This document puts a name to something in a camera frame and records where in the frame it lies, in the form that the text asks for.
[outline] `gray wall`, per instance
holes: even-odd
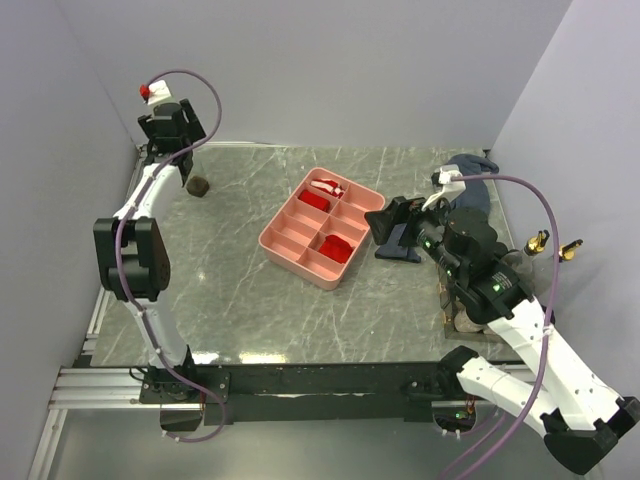
[[[91,226],[135,147],[52,2],[3,2],[0,45],[0,477],[20,479],[98,291]]]
[[[559,329],[603,379],[640,396],[640,3],[574,2],[494,146],[504,173],[548,195],[561,237],[585,240],[562,271]],[[502,186],[519,243],[545,225],[519,187]],[[605,463],[640,476],[640,427]]]
[[[486,147],[570,0],[58,2],[137,141],[136,85],[187,67],[220,90],[219,139]]]

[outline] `marble table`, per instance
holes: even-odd
[[[258,235],[306,172],[321,166],[389,200],[428,196],[433,169],[480,150],[210,145],[198,150],[211,190],[181,191],[160,223],[172,263],[167,291],[198,363],[438,361],[458,345],[488,359],[517,355],[500,343],[444,337],[433,262],[377,260],[369,238],[342,283],[327,292],[269,262]],[[495,186],[490,223],[510,236]],[[142,337],[113,297],[94,366],[146,365]]]

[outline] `purple cable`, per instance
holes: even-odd
[[[169,155],[162,163],[160,163],[158,165],[158,167],[153,171],[153,177],[147,178],[147,180],[145,181],[144,185],[140,189],[140,192],[138,193],[136,198],[133,199],[133,202],[136,205],[140,204],[140,202],[144,198],[145,194],[149,191],[149,188],[153,184],[154,178],[158,175],[158,173],[160,173],[160,171],[164,167],[169,165],[176,157],[179,157],[180,155],[188,153],[188,152],[200,147],[201,145],[203,145],[204,143],[208,142],[209,140],[211,140],[211,138],[218,131],[218,128],[220,128],[220,122],[222,121],[222,102],[220,101],[220,96],[218,95],[218,92],[216,91],[215,87],[213,85],[211,85],[211,83],[209,83],[209,81],[206,78],[202,77],[201,75],[199,75],[199,74],[197,74],[195,72],[192,72],[191,70],[183,70],[183,69],[166,70],[166,71],[156,75],[151,80],[149,80],[149,83],[147,83],[147,86],[151,85],[153,82],[157,81],[159,78],[164,77],[165,75],[169,75],[171,73],[183,73],[185,75],[190,75],[192,77],[197,78],[202,83],[204,83],[209,88],[209,90],[211,90],[211,93],[213,93],[213,96],[216,99],[216,104],[217,104],[217,107],[218,107],[218,116],[216,118],[216,123],[215,123],[213,129],[211,130],[211,132],[206,137],[204,137],[201,140],[198,140],[197,142],[195,142],[192,145],[189,145],[188,147],[183,148],[182,150],[179,150],[176,153],[173,153],[173,154]],[[149,340],[151,341],[151,345],[153,346],[154,350],[156,350],[156,351],[159,350],[158,358],[160,359],[160,362],[162,362],[162,365],[164,365],[164,367],[167,369],[167,371],[171,375],[173,375],[174,378],[179,380],[180,382],[184,383],[185,385],[187,385],[187,386],[189,386],[191,388],[194,388],[194,389],[204,393],[205,395],[207,395],[210,398],[212,398],[213,400],[215,400],[215,402],[218,405],[220,405],[220,410],[222,412],[222,419],[220,421],[220,425],[218,425],[218,428],[216,428],[213,432],[211,432],[211,433],[209,433],[207,435],[204,435],[202,437],[197,437],[197,438],[182,438],[182,437],[176,435],[175,433],[171,433],[171,432],[167,432],[166,435],[168,437],[170,437],[170,438],[173,438],[176,441],[179,441],[179,442],[185,442],[185,443],[204,442],[205,440],[209,440],[209,439],[215,437],[223,429],[225,423],[227,422],[227,408],[226,408],[224,402],[222,401],[222,399],[218,395],[216,395],[214,392],[212,392],[208,388],[205,388],[205,387],[203,387],[201,385],[198,385],[195,382],[192,382],[188,378],[183,377],[182,375],[180,375],[178,372],[176,372],[169,365],[169,362],[167,362],[167,359],[165,358],[164,354],[162,353],[161,346],[158,344],[158,339],[156,338],[155,333],[153,332],[153,329],[151,328],[151,325],[149,324],[149,319],[147,317],[146,309],[135,299],[135,297],[133,296],[133,293],[131,292],[131,288],[129,287],[129,283],[127,282],[127,277],[126,277],[126,275],[124,273],[124,268],[123,268],[123,263],[122,263],[122,234],[124,232],[125,224],[127,223],[128,220],[131,219],[131,217],[133,216],[134,213],[135,213],[135,207],[130,207],[129,210],[127,210],[127,212],[125,213],[124,217],[120,220],[120,223],[118,224],[118,228],[116,230],[116,239],[115,239],[116,266],[117,266],[117,269],[118,269],[118,277],[120,278],[120,283],[122,284],[122,290],[123,290],[125,296],[127,297],[127,300],[129,300],[131,302],[131,304],[134,307],[136,307],[138,312],[140,312],[140,318],[142,319],[142,324],[144,325],[144,328],[145,328],[145,330],[147,332],[147,335],[149,336]]]
[[[487,417],[482,420],[478,425],[474,425],[471,430],[467,430],[466,432],[460,432],[460,436],[461,437],[466,437],[468,435],[473,435],[474,433],[478,433],[482,430],[484,430],[487,425],[489,425],[489,423],[491,423],[491,419],[495,416],[495,414],[498,412],[498,407],[494,407],[488,414]],[[438,429],[435,425],[434,425],[434,429],[436,429],[438,432],[442,433],[442,428]],[[457,434],[455,433],[455,431],[447,431],[447,433],[450,436],[457,436]]]
[[[463,177],[454,177],[451,179],[454,182],[464,182],[468,180],[506,180],[507,182],[518,183],[527,187],[531,190],[536,197],[542,203],[545,211],[547,212],[547,216],[549,217],[549,223],[551,224],[551,237],[553,239],[553,275],[551,279],[551,288],[549,291],[549,302],[547,303],[547,310],[544,314],[544,328],[548,328],[551,325],[551,313],[553,312],[553,306],[556,301],[556,293],[558,290],[558,270],[560,268],[560,257],[557,255],[557,252],[560,251],[560,236],[558,234],[558,225],[556,223],[556,217],[551,210],[551,206],[549,202],[544,197],[542,192],[534,187],[532,184],[527,182],[526,180],[522,180],[517,177],[512,177],[509,175],[467,175]],[[489,450],[487,450],[478,460],[476,460],[469,468],[467,468],[464,472],[458,475],[455,480],[462,480],[467,478],[473,472],[475,472],[480,466],[485,463],[491,456],[493,456],[500,448],[504,446],[504,444],[511,438],[511,436],[515,433],[515,431],[524,423],[525,418],[529,414],[529,411],[533,407],[533,404],[536,401],[536,397],[540,392],[540,388],[542,388],[542,379],[544,378],[544,371],[547,367],[547,353],[549,351],[549,336],[544,335],[542,337],[542,348],[540,350],[540,364],[538,365],[538,374],[536,376],[536,381],[533,384],[533,390],[531,390],[531,395],[527,400],[527,403],[522,408],[520,415],[516,418],[515,422],[509,427],[509,429],[505,432],[505,434],[498,440],[495,445],[493,445]],[[444,475],[455,465],[459,463],[464,457],[466,457],[469,453],[479,447],[485,440],[489,438],[488,435],[482,437],[478,442],[476,442],[469,450],[463,453],[458,459],[454,460],[451,465],[449,465],[445,470],[443,470],[438,478],[444,478]]]

